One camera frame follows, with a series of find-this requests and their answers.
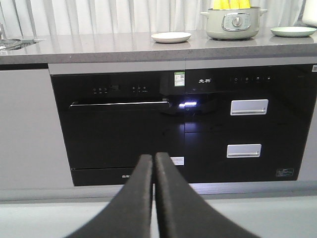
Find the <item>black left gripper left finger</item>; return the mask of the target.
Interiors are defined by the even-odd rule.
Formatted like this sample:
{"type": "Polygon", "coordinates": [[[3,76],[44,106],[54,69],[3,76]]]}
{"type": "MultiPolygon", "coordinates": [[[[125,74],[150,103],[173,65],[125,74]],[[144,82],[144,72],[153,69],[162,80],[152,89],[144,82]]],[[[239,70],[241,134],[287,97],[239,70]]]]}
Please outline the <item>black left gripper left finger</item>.
{"type": "Polygon", "coordinates": [[[153,200],[153,159],[141,155],[127,183],[110,203],[69,238],[149,238],[153,200]]]}

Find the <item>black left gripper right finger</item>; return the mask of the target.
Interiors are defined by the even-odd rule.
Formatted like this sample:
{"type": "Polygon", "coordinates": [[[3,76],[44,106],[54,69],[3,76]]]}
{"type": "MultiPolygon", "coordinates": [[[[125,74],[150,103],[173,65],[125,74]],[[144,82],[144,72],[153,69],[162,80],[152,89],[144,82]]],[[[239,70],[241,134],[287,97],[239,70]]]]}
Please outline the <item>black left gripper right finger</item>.
{"type": "Polygon", "coordinates": [[[156,153],[155,190],[162,238],[255,238],[256,234],[228,219],[198,195],[169,155],[156,153]]]}

